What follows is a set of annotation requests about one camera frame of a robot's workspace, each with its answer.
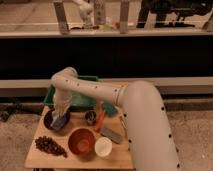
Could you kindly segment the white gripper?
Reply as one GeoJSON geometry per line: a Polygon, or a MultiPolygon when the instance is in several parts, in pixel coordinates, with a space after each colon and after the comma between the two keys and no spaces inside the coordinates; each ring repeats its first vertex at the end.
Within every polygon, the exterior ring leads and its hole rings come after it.
{"type": "Polygon", "coordinates": [[[67,112],[71,104],[70,99],[54,98],[53,102],[55,113],[59,116],[63,116],[67,112]]]}

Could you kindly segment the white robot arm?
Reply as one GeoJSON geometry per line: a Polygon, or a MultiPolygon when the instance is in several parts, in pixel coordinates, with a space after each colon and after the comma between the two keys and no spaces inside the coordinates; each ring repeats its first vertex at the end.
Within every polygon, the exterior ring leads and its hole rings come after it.
{"type": "Polygon", "coordinates": [[[64,114],[71,93],[99,99],[125,114],[127,137],[133,168],[136,171],[181,171],[181,164],[162,97],[150,82],[133,81],[126,85],[79,79],[72,67],[51,77],[55,87],[54,107],[64,114]]]}

